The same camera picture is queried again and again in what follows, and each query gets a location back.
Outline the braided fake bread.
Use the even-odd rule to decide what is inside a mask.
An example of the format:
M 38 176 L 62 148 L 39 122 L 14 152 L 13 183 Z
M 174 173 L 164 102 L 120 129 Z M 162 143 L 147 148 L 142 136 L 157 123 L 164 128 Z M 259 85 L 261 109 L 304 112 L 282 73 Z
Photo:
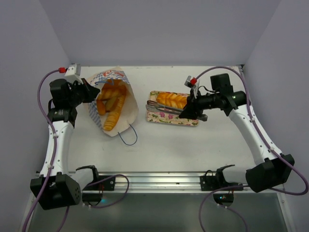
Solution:
M 159 104 L 168 107 L 183 109 L 187 103 L 187 96 L 179 95 L 177 93 L 160 92 L 156 101 Z

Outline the metal tongs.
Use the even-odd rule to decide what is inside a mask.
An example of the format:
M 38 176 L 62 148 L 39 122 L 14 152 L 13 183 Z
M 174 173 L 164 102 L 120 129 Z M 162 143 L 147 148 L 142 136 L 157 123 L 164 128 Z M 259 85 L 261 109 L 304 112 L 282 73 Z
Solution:
M 183 113 L 183 109 L 173 108 L 166 105 L 159 104 L 155 101 L 148 100 L 146 104 L 146 109 L 151 112 L 163 112 L 168 114 L 173 114 L 179 116 L 179 118 L 185 118 L 190 120 L 201 120 L 207 121 L 208 116 L 206 114 L 202 114 L 200 116 L 189 115 L 187 113 Z

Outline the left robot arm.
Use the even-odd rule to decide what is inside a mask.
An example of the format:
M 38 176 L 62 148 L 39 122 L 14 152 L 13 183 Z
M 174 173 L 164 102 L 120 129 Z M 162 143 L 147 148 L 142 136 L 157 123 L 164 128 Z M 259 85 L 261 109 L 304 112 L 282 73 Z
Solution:
M 77 168 L 73 175 L 68 171 L 68 154 L 77 118 L 77 106 L 91 103 L 100 90 L 84 78 L 68 82 L 56 79 L 50 83 L 52 99 L 49 102 L 49 142 L 39 177 L 30 182 L 30 189 L 44 210 L 78 205 L 81 191 L 99 187 L 100 177 L 94 165 Z

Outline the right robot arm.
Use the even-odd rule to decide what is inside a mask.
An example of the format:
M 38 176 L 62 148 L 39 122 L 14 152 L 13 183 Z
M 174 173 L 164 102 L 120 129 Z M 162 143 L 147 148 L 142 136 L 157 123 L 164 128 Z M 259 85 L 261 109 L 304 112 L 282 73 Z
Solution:
M 202 95 L 198 84 L 199 81 L 190 76 L 186 79 L 185 85 L 191 90 L 180 118 L 207 121 L 204 110 L 224 111 L 246 141 L 255 163 L 253 167 L 231 164 L 218 168 L 215 178 L 217 188 L 224 190 L 233 184 L 245 184 L 254 192 L 261 192 L 285 183 L 291 172 L 287 164 L 294 165 L 294 158 L 282 154 L 275 145 L 266 146 L 271 140 L 263 129 L 254 127 L 259 121 L 253 117 L 253 108 L 247 105 L 245 92 L 234 91 L 226 73 L 211 76 L 211 94 Z

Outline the fake bread at bag back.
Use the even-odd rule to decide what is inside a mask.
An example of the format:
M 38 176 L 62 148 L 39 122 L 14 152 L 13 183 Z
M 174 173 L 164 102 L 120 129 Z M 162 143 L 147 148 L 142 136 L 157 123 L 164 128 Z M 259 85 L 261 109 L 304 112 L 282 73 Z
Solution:
M 126 86 L 122 84 L 121 80 L 110 79 L 107 81 L 107 83 L 104 84 L 97 99 L 106 101 L 121 95 L 126 95 Z

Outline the long sliced fake baguette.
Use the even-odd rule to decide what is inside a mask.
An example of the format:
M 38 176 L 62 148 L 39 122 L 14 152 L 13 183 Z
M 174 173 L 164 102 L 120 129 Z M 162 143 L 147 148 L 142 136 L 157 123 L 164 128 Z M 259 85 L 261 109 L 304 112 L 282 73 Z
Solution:
M 119 120 L 126 99 L 126 95 L 121 95 L 118 98 L 119 98 L 118 105 L 116 106 L 114 111 L 108 112 L 107 118 L 104 122 L 103 129 L 105 131 L 111 131 L 116 126 Z

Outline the floral tray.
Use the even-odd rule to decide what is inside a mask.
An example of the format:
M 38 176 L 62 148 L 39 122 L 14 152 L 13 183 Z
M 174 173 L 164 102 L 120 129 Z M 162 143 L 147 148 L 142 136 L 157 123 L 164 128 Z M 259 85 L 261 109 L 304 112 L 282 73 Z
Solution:
M 184 98 L 188 97 L 188 94 L 185 93 L 175 93 L 175 92 L 164 92 L 164 91 L 151 91 L 148 100 L 156 101 L 157 97 L 161 93 L 166 94 L 176 94 L 179 96 L 182 96 Z M 185 119 L 185 118 L 179 118 L 178 115 L 175 114 L 169 114 L 165 112 L 160 111 L 154 111 L 154 110 L 148 110 L 146 109 L 146 120 L 148 122 L 154 122 L 154 123 L 166 123 L 171 125 L 179 125 L 179 126 L 191 126 L 196 127 L 199 124 L 199 120 L 192 120 L 192 119 Z

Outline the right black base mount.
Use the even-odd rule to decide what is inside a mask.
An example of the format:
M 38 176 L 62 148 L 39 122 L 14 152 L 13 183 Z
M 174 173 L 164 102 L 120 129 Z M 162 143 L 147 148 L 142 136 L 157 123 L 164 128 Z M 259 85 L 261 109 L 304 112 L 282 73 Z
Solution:
M 207 170 L 200 178 L 202 191 L 213 191 L 220 188 L 239 186 L 237 189 L 228 189 L 226 193 L 216 192 L 212 195 L 214 201 L 222 206 L 231 206 L 234 202 L 234 191 L 243 191 L 243 185 L 238 183 L 228 183 L 221 175 L 215 171 Z

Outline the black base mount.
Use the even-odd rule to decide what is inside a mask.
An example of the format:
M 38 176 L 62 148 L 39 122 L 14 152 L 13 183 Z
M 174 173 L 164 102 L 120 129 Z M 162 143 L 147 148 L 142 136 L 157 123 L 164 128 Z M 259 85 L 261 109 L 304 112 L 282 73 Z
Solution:
M 216 192 L 212 195 L 214 201 L 222 206 L 231 206 L 234 202 L 234 191 L 243 191 L 243 185 L 238 183 L 228 183 L 221 175 L 215 171 L 207 170 L 200 178 L 202 191 L 213 191 L 220 188 L 239 186 L 237 189 L 228 189 L 226 193 Z
M 98 205 L 103 200 L 105 191 L 114 191 L 115 177 L 96 185 L 86 186 L 82 191 L 82 202 L 88 205 Z

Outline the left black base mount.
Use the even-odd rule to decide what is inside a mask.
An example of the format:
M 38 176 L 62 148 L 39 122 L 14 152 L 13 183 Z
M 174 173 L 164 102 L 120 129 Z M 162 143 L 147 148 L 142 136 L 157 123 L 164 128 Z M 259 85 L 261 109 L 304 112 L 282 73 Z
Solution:
M 114 191 L 115 177 L 96 185 L 86 186 L 82 191 L 82 202 L 88 205 L 98 205 L 103 200 L 105 191 Z

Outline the aluminium rail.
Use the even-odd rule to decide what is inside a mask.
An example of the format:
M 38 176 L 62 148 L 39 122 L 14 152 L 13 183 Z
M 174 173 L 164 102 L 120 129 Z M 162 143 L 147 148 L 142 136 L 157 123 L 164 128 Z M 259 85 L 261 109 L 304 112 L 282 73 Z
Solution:
M 146 173 L 129 172 L 122 176 L 113 177 L 102 183 L 104 191 L 122 192 L 129 185 L 132 193 L 200 193 L 208 191 L 202 180 L 204 173 Z

